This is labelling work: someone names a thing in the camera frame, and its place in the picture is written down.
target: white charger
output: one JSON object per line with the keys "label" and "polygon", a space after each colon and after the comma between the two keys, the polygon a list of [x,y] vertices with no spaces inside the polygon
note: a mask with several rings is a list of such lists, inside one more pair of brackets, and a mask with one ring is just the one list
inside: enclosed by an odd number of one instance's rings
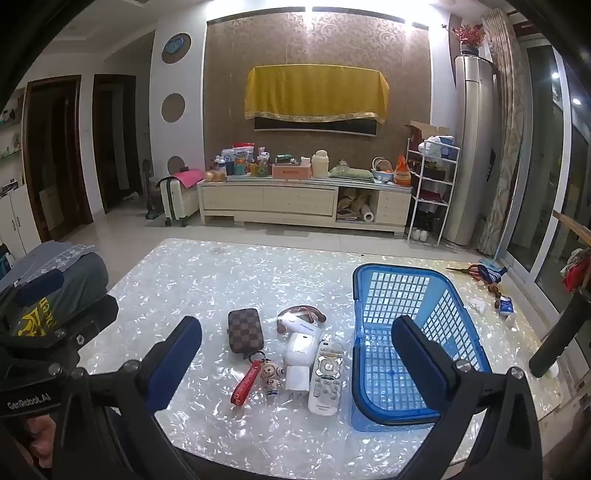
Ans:
{"label": "white charger", "polygon": [[287,349],[283,354],[285,369],[285,389],[291,391],[310,391],[310,367],[316,359],[320,335],[292,333]]}

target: bear keychain figure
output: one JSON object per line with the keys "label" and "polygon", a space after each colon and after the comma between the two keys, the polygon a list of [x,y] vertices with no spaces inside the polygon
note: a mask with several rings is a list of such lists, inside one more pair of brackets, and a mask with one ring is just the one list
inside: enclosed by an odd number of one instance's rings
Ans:
{"label": "bear keychain figure", "polygon": [[283,367],[271,360],[265,360],[261,368],[261,379],[265,385],[267,397],[276,397],[281,388],[281,377],[285,375]]}

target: curtain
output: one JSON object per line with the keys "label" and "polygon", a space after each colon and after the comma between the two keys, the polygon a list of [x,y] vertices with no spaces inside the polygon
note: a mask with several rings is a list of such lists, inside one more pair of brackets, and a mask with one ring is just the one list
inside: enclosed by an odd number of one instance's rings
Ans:
{"label": "curtain", "polygon": [[478,250],[494,255],[501,241],[511,179],[521,147],[524,121],[524,74],[521,50],[509,17],[499,8],[482,18],[491,47],[492,61],[498,69],[501,90],[501,172],[496,185],[492,210],[486,220]]}

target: brown patterned wallpaper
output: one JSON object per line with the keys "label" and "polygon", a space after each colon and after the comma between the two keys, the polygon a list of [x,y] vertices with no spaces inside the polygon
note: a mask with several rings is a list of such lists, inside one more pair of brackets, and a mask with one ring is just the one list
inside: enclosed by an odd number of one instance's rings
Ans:
{"label": "brown patterned wallpaper", "polygon": [[[244,118],[246,78],[253,67],[336,64],[379,70],[390,86],[388,119],[377,137],[328,132],[255,132]],[[330,166],[346,160],[371,168],[374,157],[395,160],[406,151],[411,120],[429,123],[431,60],[428,32],[364,15],[275,13],[209,25],[203,75],[206,161],[233,142],[265,146],[274,157],[328,152]]]}

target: red flower arrangement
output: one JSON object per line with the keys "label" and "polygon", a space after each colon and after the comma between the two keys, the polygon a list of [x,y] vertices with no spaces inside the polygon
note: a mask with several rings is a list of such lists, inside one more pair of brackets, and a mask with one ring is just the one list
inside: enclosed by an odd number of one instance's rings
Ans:
{"label": "red flower arrangement", "polygon": [[452,28],[452,32],[460,41],[460,44],[469,47],[478,48],[484,39],[484,32],[482,31],[482,24],[462,25],[460,28]]}

